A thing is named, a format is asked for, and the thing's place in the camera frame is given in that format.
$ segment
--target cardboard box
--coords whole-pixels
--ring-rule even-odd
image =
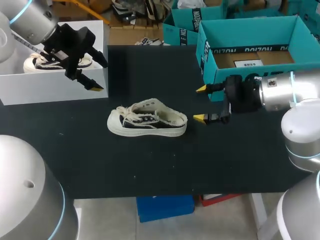
[[[82,4],[89,7],[88,0],[81,0]],[[88,19],[88,12],[75,5],[72,2],[54,2],[52,5],[53,13],[60,21],[83,21]]]
[[[97,14],[107,11],[112,5],[112,0],[89,0],[90,8]]]
[[[103,21],[68,22],[75,30],[88,27],[96,36],[93,45],[104,53],[108,60],[108,49],[104,39]],[[65,76],[65,70],[45,73],[24,73],[24,61],[34,53],[26,46],[16,42],[14,55],[0,64],[0,99],[4,105],[59,102],[82,99],[100,99],[108,97],[108,69],[93,61],[92,69],[84,69],[83,74],[94,79],[104,88],[102,91],[88,91],[76,80]]]
[[[109,45],[135,45],[144,37],[163,41],[162,29],[110,29]]]
[[[163,38],[169,45],[197,45],[198,33],[176,27],[170,14],[163,22]]]
[[[217,84],[320,68],[320,44],[298,16],[202,21],[196,58],[204,83]],[[223,92],[209,97],[222,101]]]
[[[225,19],[227,17],[228,0],[216,0],[214,3],[216,3],[217,6],[178,9],[178,0],[175,0],[172,6],[172,16],[175,26],[198,32],[201,20]]]

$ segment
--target black sneaker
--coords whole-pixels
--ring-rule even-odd
[[[80,59],[78,69],[93,69],[93,61],[85,55]],[[38,53],[33,53],[24,61],[23,70],[25,74],[47,73],[48,71],[64,70],[61,63],[56,60],[48,61]]]
[[[137,41],[134,45],[142,45],[142,46],[146,46],[146,45],[155,45],[155,46],[159,46],[162,45],[162,41],[160,41],[159,38],[156,39],[150,39],[147,37],[144,37],[143,39],[141,39],[141,41]]]
[[[187,121],[187,116],[183,113],[167,107],[156,98],[151,98],[130,107],[119,106],[112,110],[107,126],[112,133],[124,137],[178,137],[185,133]]]

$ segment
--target white shoelace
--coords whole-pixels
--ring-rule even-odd
[[[141,121],[141,118],[134,113],[135,106],[135,104],[130,107],[118,106],[116,110],[121,116],[127,118],[129,121]]]
[[[36,62],[39,64],[44,64],[48,62],[47,59],[45,59],[43,56],[41,56],[38,53],[32,53],[30,57],[36,59]]]

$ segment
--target black tabletop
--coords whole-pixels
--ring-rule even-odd
[[[232,115],[228,125],[193,121],[221,107],[195,94],[203,85],[195,50],[110,46],[108,99],[1,106],[0,134],[34,146],[75,199],[281,192],[305,178],[286,153],[284,112]],[[112,109],[149,98],[188,116],[183,136],[109,132]]]

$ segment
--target label on box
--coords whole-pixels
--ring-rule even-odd
[[[315,12],[320,15],[320,3],[316,6]]]
[[[234,64],[237,68],[263,66],[263,63],[260,59],[259,60],[234,61]]]
[[[268,51],[288,51],[288,44],[260,45],[260,46],[235,46],[235,47],[212,47],[214,54],[228,53],[249,53],[249,52],[268,52]]]
[[[193,30],[197,33],[199,32],[199,25],[202,19],[201,16],[201,9],[200,8],[193,8],[192,9],[192,24],[193,24]]]
[[[201,69],[201,75],[203,76],[205,72],[205,60],[202,56],[201,56],[200,69]]]
[[[210,49],[210,45],[208,43],[207,40],[205,40],[205,43],[204,43],[204,57],[205,57],[205,60],[208,62],[208,56],[209,56],[209,49]]]
[[[179,29],[179,36],[180,36],[180,45],[188,45],[188,35],[187,30],[180,28]]]

